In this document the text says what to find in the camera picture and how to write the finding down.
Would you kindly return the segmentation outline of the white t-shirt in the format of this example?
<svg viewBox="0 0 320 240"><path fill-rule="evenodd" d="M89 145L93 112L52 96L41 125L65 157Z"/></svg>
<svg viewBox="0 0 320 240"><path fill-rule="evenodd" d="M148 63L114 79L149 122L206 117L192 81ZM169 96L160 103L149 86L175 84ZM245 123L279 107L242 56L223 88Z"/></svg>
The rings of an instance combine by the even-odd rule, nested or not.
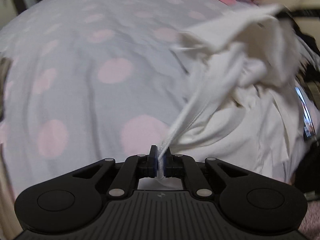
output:
<svg viewBox="0 0 320 240"><path fill-rule="evenodd" d="M308 49L284 11L250 7L179 32L172 52L187 72L186 104L158 150L162 185L177 186L164 178L166 150L290 182L310 146L296 81Z"/></svg>

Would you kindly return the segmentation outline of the grey pink-dotted bed sheet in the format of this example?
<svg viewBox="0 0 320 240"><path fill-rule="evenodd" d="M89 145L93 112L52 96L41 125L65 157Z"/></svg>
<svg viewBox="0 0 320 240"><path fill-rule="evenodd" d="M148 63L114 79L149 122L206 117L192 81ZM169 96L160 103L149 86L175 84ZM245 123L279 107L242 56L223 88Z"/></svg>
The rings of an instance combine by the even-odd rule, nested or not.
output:
<svg viewBox="0 0 320 240"><path fill-rule="evenodd" d="M1 140L13 194L159 145L185 103L170 47L226 10L218 0L44 0L5 26Z"/></svg>

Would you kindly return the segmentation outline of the smartphone with lit screen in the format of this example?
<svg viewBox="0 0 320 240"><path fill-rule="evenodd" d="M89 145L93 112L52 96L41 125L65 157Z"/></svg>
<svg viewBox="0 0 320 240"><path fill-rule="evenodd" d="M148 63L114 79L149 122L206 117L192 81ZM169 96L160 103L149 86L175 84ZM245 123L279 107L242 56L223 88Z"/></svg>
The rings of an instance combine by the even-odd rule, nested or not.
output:
<svg viewBox="0 0 320 240"><path fill-rule="evenodd" d="M300 103L303 108L303 121L304 121L304 140L309 141L309 140L316 140L316 129L314 127L314 124L312 122L312 118L310 115L310 111L308 109L308 106L306 104L306 100L303 96L302 91L300 90L299 87L295 87L296 93L299 97Z"/></svg>

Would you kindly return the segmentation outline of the pink fluffy rug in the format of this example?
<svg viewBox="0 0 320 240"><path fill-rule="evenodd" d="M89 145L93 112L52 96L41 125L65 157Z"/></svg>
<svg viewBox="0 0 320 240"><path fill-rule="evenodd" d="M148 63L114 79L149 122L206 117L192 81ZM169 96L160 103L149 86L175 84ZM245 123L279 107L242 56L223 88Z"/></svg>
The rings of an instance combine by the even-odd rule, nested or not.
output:
<svg viewBox="0 0 320 240"><path fill-rule="evenodd" d="M320 231L319 200L308 202L307 213L300 225L299 231L308 239L319 240Z"/></svg>

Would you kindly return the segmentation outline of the black garment by headboard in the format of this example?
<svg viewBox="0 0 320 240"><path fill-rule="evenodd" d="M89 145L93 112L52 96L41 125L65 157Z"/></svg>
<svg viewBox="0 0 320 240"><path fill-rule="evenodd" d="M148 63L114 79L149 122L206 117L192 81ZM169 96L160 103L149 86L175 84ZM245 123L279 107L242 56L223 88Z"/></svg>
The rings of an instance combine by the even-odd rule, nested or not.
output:
<svg viewBox="0 0 320 240"><path fill-rule="evenodd" d="M276 14L277 19L289 19L298 37L302 59L300 60L299 74L305 82L319 82L319 48L316 39L301 31L294 18L314 18L319 20L319 8L283 9Z"/></svg>

